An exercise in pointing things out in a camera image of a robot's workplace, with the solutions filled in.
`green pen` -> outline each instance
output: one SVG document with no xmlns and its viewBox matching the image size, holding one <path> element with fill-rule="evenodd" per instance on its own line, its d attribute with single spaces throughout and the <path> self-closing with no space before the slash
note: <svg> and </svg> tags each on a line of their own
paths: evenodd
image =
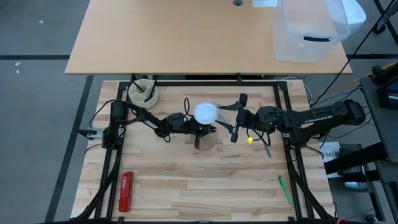
<svg viewBox="0 0 398 224">
<path fill-rule="evenodd" d="M 286 188 L 284 179 L 282 178 L 282 175 L 279 175 L 278 179 L 279 179 L 279 182 L 280 182 L 282 188 L 284 189 L 284 192 L 285 192 L 286 197 L 287 197 L 287 201 L 289 202 L 289 205 L 291 205 L 292 204 L 292 199 L 290 198 L 289 192 L 287 191 L 287 188 Z"/>
</svg>

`light wood desk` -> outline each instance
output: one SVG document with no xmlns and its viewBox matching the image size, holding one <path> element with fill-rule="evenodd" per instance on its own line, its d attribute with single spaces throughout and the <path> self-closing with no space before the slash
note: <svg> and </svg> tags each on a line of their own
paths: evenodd
<svg viewBox="0 0 398 224">
<path fill-rule="evenodd" d="M 97 109 L 105 101 L 116 98 L 118 85 L 119 82 L 103 83 Z M 302 81 L 288 81 L 288 88 L 293 109 L 307 110 Z M 247 108 L 253 113 L 258 110 L 259 101 L 276 106 L 270 86 L 159 86 L 158 90 L 159 102 L 150 109 L 158 118 L 183 111 L 185 97 L 190 100 L 191 111 L 202 101 L 221 105 L 234 103 L 240 93 L 248 94 Z M 96 117 L 94 127 L 107 127 L 109 106 Z M 223 113 L 233 123 L 236 112 Z M 288 204 L 277 179 L 278 175 L 283 176 L 291 194 L 281 134 L 271 134 L 270 159 L 261 142 L 246 145 L 243 128 L 239 130 L 238 142 L 233 144 L 228 131 L 218 124 L 215 126 L 218 141 L 209 151 L 197 151 L 188 143 L 189 137 L 183 134 L 172 134 L 171 142 L 165 143 L 142 123 L 127 126 L 118 184 L 122 173 L 135 173 L 132 207 L 129 213 L 119 212 L 118 186 L 113 219 L 124 216 L 126 220 L 156 221 L 286 221 L 287 217 L 294 217 L 294 206 Z M 88 146 L 100 142 L 90 141 Z M 318 141 L 311 140 L 308 145 L 318 148 Z M 333 200 L 321 156 L 308 149 L 302 149 L 302 154 L 310 190 L 333 214 Z M 100 146 L 86 153 L 72 217 L 79 215 L 97 192 L 104 157 L 105 149 Z M 299 194 L 306 217 L 300 190 Z M 108 195 L 105 196 L 103 215 L 107 201 Z"/>
<path fill-rule="evenodd" d="M 341 44 L 319 63 L 277 60 L 275 8 L 243 2 L 90 1 L 65 72 L 336 75 L 346 63 Z M 343 74 L 351 72 L 348 66 Z"/>
</svg>

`container lid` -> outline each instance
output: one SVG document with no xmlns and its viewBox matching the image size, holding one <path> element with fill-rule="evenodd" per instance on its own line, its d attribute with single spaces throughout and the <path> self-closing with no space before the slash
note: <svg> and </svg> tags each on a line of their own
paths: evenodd
<svg viewBox="0 0 398 224">
<path fill-rule="evenodd" d="M 366 13 L 356 0 L 343 0 L 349 25 L 363 24 L 366 21 Z"/>
<path fill-rule="evenodd" d="M 200 103 L 193 109 L 193 117 L 200 124 L 211 124 L 213 123 L 218 115 L 217 107 L 211 103 Z"/>
<path fill-rule="evenodd" d="M 349 34 L 341 0 L 283 0 L 281 3 L 289 32 L 318 38 Z"/>
</svg>

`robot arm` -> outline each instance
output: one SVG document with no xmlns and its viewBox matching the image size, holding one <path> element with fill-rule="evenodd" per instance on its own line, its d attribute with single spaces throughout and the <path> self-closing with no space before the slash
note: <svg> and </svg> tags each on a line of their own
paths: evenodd
<svg viewBox="0 0 398 224">
<path fill-rule="evenodd" d="M 306 111 L 284 111 L 274 106 L 260 107 L 256 114 L 244 109 L 247 103 L 247 95 L 241 94 L 239 101 L 233 105 L 222 106 L 220 109 L 237 110 L 235 126 L 229 124 L 221 125 L 231 133 L 231 142 L 238 139 L 239 128 L 254 129 L 271 134 L 278 130 L 290 135 L 290 143 L 295 146 L 308 142 L 315 135 L 321 137 L 330 129 L 339 125 L 360 125 L 366 119 L 362 106 L 353 100 L 337 102 L 330 106 L 310 109 Z M 303 124 L 313 123 L 311 126 L 301 128 Z"/>
<path fill-rule="evenodd" d="M 127 120 L 127 109 L 131 109 L 136 117 L 131 120 Z M 185 118 L 186 114 L 173 113 L 160 120 L 152 113 L 148 112 L 145 108 L 128 103 L 126 101 L 115 101 L 111 103 L 109 126 L 104 130 L 102 147 L 107 149 L 117 149 L 120 146 L 120 125 L 129 125 L 135 122 L 142 122 L 148 127 L 152 128 L 156 136 L 160 138 L 166 138 L 171 133 L 194 134 L 195 148 L 199 149 L 200 138 L 215 132 L 216 128 L 211 125 L 203 125 L 198 123 L 193 116 L 187 120 L 185 120 Z"/>
</svg>

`plastic storage bin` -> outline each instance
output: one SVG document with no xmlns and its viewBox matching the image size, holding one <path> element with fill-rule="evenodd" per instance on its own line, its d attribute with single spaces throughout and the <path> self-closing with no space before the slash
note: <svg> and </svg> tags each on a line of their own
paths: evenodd
<svg viewBox="0 0 398 224">
<path fill-rule="evenodd" d="M 316 63 L 349 36 L 341 0 L 277 0 L 274 21 L 278 60 Z"/>
</svg>

